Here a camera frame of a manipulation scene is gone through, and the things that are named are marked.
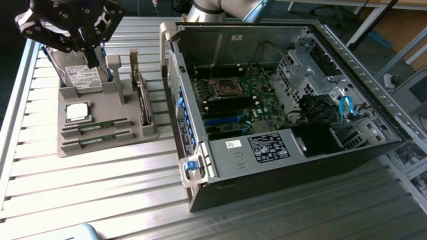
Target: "hard drive label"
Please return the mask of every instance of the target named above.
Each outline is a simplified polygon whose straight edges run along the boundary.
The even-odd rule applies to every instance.
[[[66,70],[77,89],[89,89],[102,86],[102,79],[97,67],[90,69],[87,65],[67,66]]]
[[[250,137],[247,140],[259,163],[291,157],[279,133]]]

